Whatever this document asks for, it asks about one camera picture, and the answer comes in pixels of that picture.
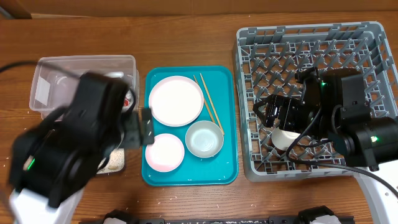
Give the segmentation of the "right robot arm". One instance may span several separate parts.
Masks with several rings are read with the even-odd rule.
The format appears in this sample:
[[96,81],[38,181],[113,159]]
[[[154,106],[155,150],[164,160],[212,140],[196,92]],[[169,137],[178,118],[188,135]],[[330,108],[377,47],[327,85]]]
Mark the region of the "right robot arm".
[[[279,129],[297,134],[279,140],[285,157],[295,164],[331,167],[354,172],[366,197],[374,223],[397,223],[397,118],[371,117],[363,75],[355,68],[323,73],[311,67],[295,74],[302,84],[299,99],[270,95],[253,105],[265,127],[279,120]],[[292,149],[304,136],[320,144],[332,143],[345,164],[296,159]]]

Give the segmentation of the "red snack wrapper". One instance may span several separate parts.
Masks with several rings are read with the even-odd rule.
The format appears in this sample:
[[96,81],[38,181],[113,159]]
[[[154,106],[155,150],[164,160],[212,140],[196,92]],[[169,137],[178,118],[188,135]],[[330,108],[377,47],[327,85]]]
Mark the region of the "red snack wrapper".
[[127,98],[125,98],[124,99],[124,106],[129,106],[129,104],[130,104],[130,101]]

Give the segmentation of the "pink bowl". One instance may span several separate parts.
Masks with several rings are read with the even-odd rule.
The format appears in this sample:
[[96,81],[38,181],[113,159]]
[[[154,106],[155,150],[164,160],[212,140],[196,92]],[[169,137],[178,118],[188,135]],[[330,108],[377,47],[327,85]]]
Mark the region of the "pink bowl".
[[145,159],[148,165],[157,172],[175,170],[183,161],[185,148],[181,140],[173,134],[159,134],[154,143],[148,145]]

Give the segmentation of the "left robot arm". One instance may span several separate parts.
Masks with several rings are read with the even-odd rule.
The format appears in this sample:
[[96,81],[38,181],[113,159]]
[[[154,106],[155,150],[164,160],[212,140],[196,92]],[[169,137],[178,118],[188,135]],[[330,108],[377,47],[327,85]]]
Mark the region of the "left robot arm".
[[154,142],[150,108],[123,109],[129,90],[120,79],[86,73],[68,106],[16,138],[9,174],[16,223],[70,223],[113,150]]

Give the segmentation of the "grey bowl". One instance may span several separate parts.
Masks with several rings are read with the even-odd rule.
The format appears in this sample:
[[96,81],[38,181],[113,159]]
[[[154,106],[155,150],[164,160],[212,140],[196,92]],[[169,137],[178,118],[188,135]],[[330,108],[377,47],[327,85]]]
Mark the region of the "grey bowl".
[[209,158],[221,151],[224,135],[221,128],[211,121],[197,121],[187,130],[187,149],[199,158]]

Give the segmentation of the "wooden chopstick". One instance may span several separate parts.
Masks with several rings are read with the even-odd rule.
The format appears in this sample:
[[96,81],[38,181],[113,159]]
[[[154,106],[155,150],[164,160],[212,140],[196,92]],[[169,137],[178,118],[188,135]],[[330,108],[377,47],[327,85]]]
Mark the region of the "wooden chopstick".
[[211,105],[211,107],[212,107],[212,109],[213,109],[213,112],[214,112],[215,118],[216,118],[216,120],[217,120],[218,126],[220,127],[221,132],[222,132],[222,134],[224,135],[224,129],[223,129],[222,124],[221,124],[221,122],[220,122],[220,119],[219,119],[219,117],[218,117],[218,113],[216,112],[215,106],[214,106],[214,104],[213,104],[213,100],[211,99],[211,95],[210,95],[210,92],[209,92],[208,87],[207,87],[207,85],[206,85],[205,79],[203,78],[203,75],[202,75],[201,73],[200,73],[200,77],[201,77],[203,86],[205,87],[206,94],[208,95],[208,99],[209,99],[210,105]]
[[[196,78],[195,75],[193,76],[193,79],[194,79],[194,81],[197,83],[197,85],[200,87],[200,85],[199,85],[199,83],[198,83],[198,80],[197,80],[197,78]],[[204,104],[205,104],[205,107],[206,107],[206,109],[207,109],[207,111],[208,111],[208,114],[210,115],[211,121],[212,121],[213,123],[215,123],[215,119],[214,119],[213,114],[212,114],[212,112],[211,112],[211,110],[210,110],[210,107],[208,106],[208,103],[207,103],[206,98],[204,98]]]

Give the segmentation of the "white cup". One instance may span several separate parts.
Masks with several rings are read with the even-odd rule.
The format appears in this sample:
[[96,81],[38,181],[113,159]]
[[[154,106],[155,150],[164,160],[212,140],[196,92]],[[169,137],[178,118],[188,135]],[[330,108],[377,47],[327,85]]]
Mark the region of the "white cup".
[[275,128],[271,134],[271,141],[276,148],[286,151],[299,136],[299,133]]

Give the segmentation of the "large white plate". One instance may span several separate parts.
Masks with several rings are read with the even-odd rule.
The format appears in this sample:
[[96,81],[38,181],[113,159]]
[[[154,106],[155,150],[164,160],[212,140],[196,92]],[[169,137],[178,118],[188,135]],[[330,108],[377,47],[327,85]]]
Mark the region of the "large white plate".
[[158,82],[149,94],[149,108],[161,124],[180,127],[198,118],[204,106],[201,88],[192,79],[171,76]]

